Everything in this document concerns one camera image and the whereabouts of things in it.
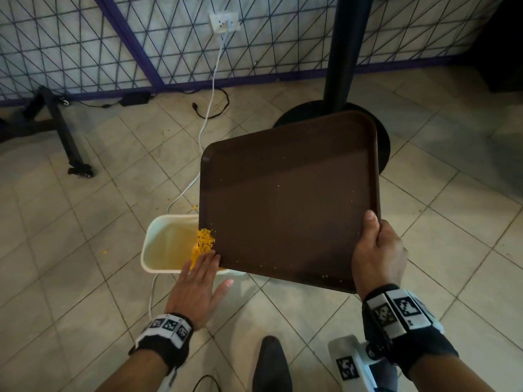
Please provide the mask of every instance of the black pole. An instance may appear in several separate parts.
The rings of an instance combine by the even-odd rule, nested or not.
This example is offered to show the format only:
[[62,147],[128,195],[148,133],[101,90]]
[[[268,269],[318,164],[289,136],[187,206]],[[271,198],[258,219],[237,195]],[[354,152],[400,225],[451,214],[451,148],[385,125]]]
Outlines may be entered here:
[[342,111],[358,61],[373,0],[337,0],[322,114]]

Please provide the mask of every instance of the brown tray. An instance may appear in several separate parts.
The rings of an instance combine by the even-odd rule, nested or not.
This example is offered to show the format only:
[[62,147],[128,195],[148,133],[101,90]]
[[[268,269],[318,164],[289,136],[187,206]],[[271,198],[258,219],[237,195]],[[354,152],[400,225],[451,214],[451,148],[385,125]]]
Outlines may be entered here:
[[380,218],[376,127],[347,111],[211,144],[200,228],[221,267],[354,292],[363,213]]

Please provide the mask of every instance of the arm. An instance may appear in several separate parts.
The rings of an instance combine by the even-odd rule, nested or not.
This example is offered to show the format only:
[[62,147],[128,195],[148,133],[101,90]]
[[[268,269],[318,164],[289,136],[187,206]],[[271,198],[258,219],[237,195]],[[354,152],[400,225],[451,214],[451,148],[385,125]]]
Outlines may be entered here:
[[[391,225],[380,228],[373,211],[363,220],[363,232],[352,255],[352,274],[363,301],[375,289],[387,284],[400,286],[409,253]],[[409,378],[420,392],[493,392],[460,358],[425,354],[409,369]]]
[[[192,270],[190,263],[188,261],[184,264],[178,282],[167,300],[165,313],[184,316],[197,331],[211,318],[233,281],[227,279],[212,293],[212,284],[220,263],[220,257],[214,251],[202,254]],[[189,341],[185,341],[184,348],[187,352],[188,344]],[[138,349],[96,391],[156,392],[167,374],[168,366],[158,353]]]

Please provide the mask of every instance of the fingernail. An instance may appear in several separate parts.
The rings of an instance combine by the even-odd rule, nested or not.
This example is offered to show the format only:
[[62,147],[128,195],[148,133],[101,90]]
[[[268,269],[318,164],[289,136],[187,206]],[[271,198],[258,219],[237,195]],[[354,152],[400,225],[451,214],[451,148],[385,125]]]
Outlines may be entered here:
[[365,220],[374,220],[376,218],[376,214],[371,211],[371,210],[368,210],[365,212]]

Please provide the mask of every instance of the power outlet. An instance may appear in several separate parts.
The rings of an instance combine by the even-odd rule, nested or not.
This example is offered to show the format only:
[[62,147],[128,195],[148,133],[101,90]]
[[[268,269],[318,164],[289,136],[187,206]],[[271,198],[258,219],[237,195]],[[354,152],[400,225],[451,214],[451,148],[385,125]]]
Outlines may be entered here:
[[210,13],[209,20],[214,34],[230,33],[239,30],[238,12]]

